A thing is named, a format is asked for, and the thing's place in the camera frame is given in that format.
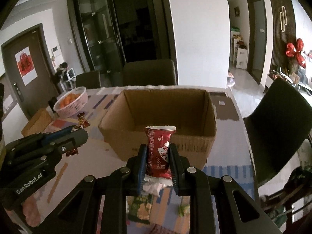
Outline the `red heart snack packet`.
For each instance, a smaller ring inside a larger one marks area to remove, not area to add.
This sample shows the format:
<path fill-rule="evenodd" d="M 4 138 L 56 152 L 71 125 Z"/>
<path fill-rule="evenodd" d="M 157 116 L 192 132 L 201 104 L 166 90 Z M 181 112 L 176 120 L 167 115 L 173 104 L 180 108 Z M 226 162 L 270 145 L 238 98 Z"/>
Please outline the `red heart snack packet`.
<path fill-rule="evenodd" d="M 146 172 L 151 177 L 171 179 L 168 163 L 170 137 L 176 132 L 175 126 L 147 126 L 148 162 Z"/>

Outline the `small green pastry packet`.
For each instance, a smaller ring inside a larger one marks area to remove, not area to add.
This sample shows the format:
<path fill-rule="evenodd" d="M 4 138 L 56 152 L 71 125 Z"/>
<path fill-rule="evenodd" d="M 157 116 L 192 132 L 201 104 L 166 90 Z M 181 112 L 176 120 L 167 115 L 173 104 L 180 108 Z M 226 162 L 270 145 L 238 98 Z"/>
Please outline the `small green pastry packet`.
<path fill-rule="evenodd" d="M 182 197 L 178 207 L 178 215 L 179 217 L 190 215 L 190 196 Z"/>

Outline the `white sideboard cabinet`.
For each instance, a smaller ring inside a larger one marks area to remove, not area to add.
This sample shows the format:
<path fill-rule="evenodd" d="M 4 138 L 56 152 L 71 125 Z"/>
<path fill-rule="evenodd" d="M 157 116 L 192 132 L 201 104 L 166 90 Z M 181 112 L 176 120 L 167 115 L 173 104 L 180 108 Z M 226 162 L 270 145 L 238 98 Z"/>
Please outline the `white sideboard cabinet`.
<path fill-rule="evenodd" d="M 270 73 L 267 75 L 263 92 L 264 94 L 269 90 L 275 79 L 278 78 L 281 78 L 290 85 L 292 85 L 300 93 L 306 94 L 311 97 L 311 78 L 308 79 L 305 69 L 299 69 L 297 73 L 293 73 L 291 75 L 286 75 L 283 72 L 271 70 Z"/>

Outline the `black chair behind box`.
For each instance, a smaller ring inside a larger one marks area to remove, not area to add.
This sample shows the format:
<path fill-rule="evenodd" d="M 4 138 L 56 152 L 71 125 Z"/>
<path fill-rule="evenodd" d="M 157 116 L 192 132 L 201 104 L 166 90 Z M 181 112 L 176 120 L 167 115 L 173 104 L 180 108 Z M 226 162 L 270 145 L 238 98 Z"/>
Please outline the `black chair behind box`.
<path fill-rule="evenodd" d="M 126 63 L 123 68 L 124 86 L 177 85 L 175 64 L 170 59 Z"/>

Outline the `brown entrance door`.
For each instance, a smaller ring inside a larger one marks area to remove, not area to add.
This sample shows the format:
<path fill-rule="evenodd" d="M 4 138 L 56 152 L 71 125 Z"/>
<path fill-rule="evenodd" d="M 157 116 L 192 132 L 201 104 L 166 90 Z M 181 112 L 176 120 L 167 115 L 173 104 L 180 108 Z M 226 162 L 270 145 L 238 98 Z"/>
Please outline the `brown entrance door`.
<path fill-rule="evenodd" d="M 43 25 L 37 24 L 1 45 L 5 73 L 22 112 L 31 119 L 60 94 L 53 82 L 55 74 Z"/>

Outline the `black chair far left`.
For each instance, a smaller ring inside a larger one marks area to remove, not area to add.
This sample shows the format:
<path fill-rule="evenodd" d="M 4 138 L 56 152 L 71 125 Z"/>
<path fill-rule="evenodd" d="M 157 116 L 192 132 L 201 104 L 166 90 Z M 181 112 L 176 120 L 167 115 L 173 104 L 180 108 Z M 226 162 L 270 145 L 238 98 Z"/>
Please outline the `black chair far left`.
<path fill-rule="evenodd" d="M 76 77 L 75 86 L 76 88 L 85 87 L 86 89 L 101 88 L 102 85 L 100 81 L 99 71 L 90 71 L 83 74 L 79 74 Z"/>

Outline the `red bow decoration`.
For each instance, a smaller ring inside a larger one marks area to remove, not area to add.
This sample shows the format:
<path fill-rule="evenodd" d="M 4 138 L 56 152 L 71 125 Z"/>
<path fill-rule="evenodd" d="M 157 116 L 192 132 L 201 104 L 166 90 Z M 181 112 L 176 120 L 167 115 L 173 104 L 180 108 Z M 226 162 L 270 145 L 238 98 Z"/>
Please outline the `red bow decoration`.
<path fill-rule="evenodd" d="M 298 64 L 305 69 L 306 60 L 301 54 L 303 49 L 304 49 L 304 42 L 301 38 L 298 38 L 295 45 L 291 42 L 287 43 L 285 54 L 289 58 L 295 57 Z"/>

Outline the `oranges in basket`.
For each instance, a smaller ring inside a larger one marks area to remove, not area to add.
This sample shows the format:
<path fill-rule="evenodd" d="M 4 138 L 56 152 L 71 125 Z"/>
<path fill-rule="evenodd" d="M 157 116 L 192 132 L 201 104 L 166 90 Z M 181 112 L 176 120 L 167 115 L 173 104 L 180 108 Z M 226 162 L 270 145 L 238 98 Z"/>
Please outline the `oranges in basket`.
<path fill-rule="evenodd" d="M 76 100 L 79 96 L 80 96 L 80 94 L 73 94 L 73 93 L 66 95 L 65 97 L 63 97 L 60 100 L 59 108 L 64 108 L 64 107 L 68 106 L 70 103 L 72 103 L 74 100 Z"/>

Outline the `white shelf unit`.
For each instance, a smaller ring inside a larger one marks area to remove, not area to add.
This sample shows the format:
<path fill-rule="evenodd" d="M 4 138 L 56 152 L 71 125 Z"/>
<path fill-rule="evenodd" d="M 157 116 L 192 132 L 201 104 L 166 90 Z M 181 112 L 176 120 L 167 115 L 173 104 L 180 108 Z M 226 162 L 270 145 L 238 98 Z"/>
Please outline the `white shelf unit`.
<path fill-rule="evenodd" d="M 240 34 L 240 29 L 231 27 L 230 37 L 230 62 L 234 67 L 246 70 L 248 50 Z"/>

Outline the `pink plastic basket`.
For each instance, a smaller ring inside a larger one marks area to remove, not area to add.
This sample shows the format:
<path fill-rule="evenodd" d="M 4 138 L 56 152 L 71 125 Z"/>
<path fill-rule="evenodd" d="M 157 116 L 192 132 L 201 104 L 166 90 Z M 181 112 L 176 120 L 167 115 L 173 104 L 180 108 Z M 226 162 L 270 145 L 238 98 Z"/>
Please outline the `pink plastic basket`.
<path fill-rule="evenodd" d="M 88 95 L 86 87 L 74 88 L 61 97 L 53 107 L 60 118 L 68 118 L 78 113 L 87 104 Z"/>

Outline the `brown cardboard box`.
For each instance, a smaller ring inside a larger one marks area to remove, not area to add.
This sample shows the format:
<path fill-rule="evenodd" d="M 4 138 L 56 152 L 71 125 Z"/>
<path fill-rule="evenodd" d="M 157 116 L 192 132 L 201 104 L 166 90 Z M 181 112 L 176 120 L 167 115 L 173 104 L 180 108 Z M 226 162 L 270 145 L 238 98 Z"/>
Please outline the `brown cardboard box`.
<path fill-rule="evenodd" d="M 202 169 L 216 138 L 210 94 L 202 89 L 123 90 L 99 123 L 99 130 L 122 161 L 136 156 L 148 126 L 175 126 L 170 142 L 179 155 Z"/>

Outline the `red gold candy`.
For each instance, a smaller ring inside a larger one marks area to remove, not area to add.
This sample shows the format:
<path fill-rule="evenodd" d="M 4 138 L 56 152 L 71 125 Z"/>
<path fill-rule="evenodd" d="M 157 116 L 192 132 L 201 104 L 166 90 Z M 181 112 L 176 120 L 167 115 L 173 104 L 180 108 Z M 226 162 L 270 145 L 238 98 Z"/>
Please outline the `red gold candy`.
<path fill-rule="evenodd" d="M 77 115 L 78 117 L 78 125 L 74 125 L 73 128 L 71 129 L 71 132 L 75 132 L 79 129 L 85 129 L 90 126 L 90 123 L 85 119 L 85 113 L 81 112 Z M 69 150 L 66 152 L 66 157 L 69 157 L 71 155 L 78 155 L 78 148 L 74 148 L 72 150 Z"/>

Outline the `dark wooden slat panel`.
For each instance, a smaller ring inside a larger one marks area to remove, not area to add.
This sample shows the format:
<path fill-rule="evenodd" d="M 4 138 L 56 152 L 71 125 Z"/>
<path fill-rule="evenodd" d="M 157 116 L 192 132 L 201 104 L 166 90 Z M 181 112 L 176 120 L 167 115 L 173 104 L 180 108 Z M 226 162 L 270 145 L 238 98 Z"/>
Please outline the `dark wooden slat panel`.
<path fill-rule="evenodd" d="M 296 41 L 296 22 L 291 0 L 270 0 L 273 18 L 273 48 L 270 69 L 288 72 L 288 43 Z"/>

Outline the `dark green biscuit packet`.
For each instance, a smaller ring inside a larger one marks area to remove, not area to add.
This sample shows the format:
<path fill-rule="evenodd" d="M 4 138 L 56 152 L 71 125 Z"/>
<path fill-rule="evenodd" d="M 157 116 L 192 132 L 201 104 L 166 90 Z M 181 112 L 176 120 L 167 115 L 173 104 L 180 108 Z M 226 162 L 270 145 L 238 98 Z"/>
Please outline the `dark green biscuit packet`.
<path fill-rule="evenodd" d="M 142 224 L 150 224 L 152 203 L 152 194 L 142 193 L 135 197 L 129 207 L 128 219 Z"/>

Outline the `grey hallway door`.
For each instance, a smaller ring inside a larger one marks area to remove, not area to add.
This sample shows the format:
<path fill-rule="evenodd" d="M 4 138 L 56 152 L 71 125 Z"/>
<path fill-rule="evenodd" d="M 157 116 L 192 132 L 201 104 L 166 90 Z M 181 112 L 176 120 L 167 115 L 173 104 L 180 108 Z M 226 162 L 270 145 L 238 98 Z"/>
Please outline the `grey hallway door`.
<path fill-rule="evenodd" d="M 264 0 L 247 0 L 249 9 L 249 56 L 247 72 L 259 85 L 267 47 L 267 16 Z"/>

